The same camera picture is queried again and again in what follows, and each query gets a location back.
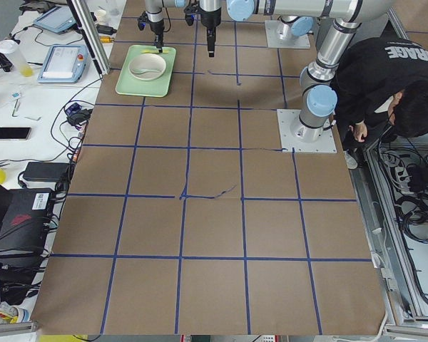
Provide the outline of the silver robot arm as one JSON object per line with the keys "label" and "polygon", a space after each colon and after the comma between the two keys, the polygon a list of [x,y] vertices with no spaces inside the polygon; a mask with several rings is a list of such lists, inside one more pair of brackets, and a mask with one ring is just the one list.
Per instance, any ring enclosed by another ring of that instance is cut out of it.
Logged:
{"label": "silver robot arm", "polygon": [[185,0],[145,0],[145,11],[137,19],[139,31],[143,31],[146,26],[154,33],[153,45],[159,53],[163,53],[164,33],[171,29],[171,21],[168,8],[182,8],[186,5]]}
{"label": "silver robot arm", "polygon": [[228,15],[234,21],[246,21],[253,14],[310,16],[332,18],[332,25],[317,53],[315,61],[300,76],[302,90],[330,82],[335,76],[341,55],[358,27],[385,14],[393,1],[227,1]]}

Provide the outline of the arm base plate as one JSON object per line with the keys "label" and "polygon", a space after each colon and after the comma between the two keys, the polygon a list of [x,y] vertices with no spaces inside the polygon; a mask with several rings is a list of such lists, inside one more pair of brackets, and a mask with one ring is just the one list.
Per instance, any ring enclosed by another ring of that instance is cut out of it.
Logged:
{"label": "arm base plate", "polygon": [[330,119],[320,128],[308,128],[300,122],[300,110],[278,109],[277,122],[283,152],[325,153],[337,152]]}
{"label": "arm base plate", "polygon": [[278,20],[265,21],[268,48],[309,49],[309,24],[300,23],[302,17],[292,23]]}

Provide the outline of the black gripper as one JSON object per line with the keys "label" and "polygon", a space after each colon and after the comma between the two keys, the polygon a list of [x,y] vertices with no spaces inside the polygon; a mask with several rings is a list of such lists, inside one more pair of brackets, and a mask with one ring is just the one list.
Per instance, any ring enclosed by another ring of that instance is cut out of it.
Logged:
{"label": "black gripper", "polygon": [[137,26],[139,31],[143,31],[148,25],[151,31],[155,34],[154,46],[159,53],[163,52],[163,33],[164,33],[164,19],[163,12],[156,13],[144,11],[137,19]]}
{"label": "black gripper", "polygon": [[208,47],[208,56],[215,56],[216,27],[221,22],[221,1],[219,0],[200,0],[189,1],[184,8],[185,21],[187,25],[192,26],[194,16],[200,15],[202,25],[206,27],[206,39]]}

